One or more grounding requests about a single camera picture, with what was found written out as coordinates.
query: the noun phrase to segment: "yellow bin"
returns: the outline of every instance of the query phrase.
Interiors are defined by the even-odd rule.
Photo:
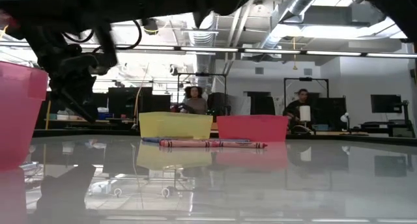
[[[213,116],[185,113],[140,113],[142,137],[184,137],[208,139]]]

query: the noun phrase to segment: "black cable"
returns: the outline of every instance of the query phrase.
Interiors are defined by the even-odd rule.
[[[91,33],[87,36],[87,38],[84,38],[83,40],[76,40],[75,38],[72,38],[70,35],[68,35],[66,33],[63,33],[63,35],[64,35],[65,38],[67,38],[67,39],[69,39],[69,40],[71,40],[73,42],[76,42],[76,43],[84,43],[84,42],[89,41],[93,37],[94,31],[91,30]]]
[[[137,27],[137,30],[139,31],[139,36],[138,36],[138,38],[137,38],[137,40],[136,40],[136,42],[134,43],[134,44],[132,44],[132,45],[129,45],[129,46],[126,46],[126,47],[116,47],[116,49],[117,50],[129,50],[129,49],[134,49],[137,45],[139,45],[139,43],[142,41],[142,30],[141,30],[141,26],[140,26],[140,24],[136,21],[136,20],[134,20],[133,21],[133,23],[136,25],[136,27]],[[93,50],[93,53],[96,53],[98,50],[100,50],[102,47],[101,46],[99,46],[99,47],[97,47],[97,48],[95,48],[94,50]]]

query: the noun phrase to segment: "woman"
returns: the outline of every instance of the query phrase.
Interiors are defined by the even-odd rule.
[[[205,115],[207,112],[207,102],[201,96],[203,94],[203,89],[201,87],[186,87],[186,100],[184,104],[193,108],[195,114]]]

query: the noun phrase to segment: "person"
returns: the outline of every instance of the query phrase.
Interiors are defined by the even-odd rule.
[[[309,105],[307,103],[308,91],[300,89],[298,92],[298,100],[291,102],[285,109],[282,115],[287,116],[290,120],[290,128],[294,125],[301,124],[300,122],[300,106]]]
[[[194,109],[195,114],[205,115],[207,112],[207,101],[202,97],[203,89],[201,87],[186,87],[186,99],[184,104]]]

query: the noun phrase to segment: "man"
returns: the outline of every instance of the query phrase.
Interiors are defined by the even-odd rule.
[[[298,100],[291,102],[284,110],[284,116],[288,116],[290,120],[290,128],[300,122],[300,106],[309,105],[307,103],[308,91],[306,89],[300,89],[298,92]]]

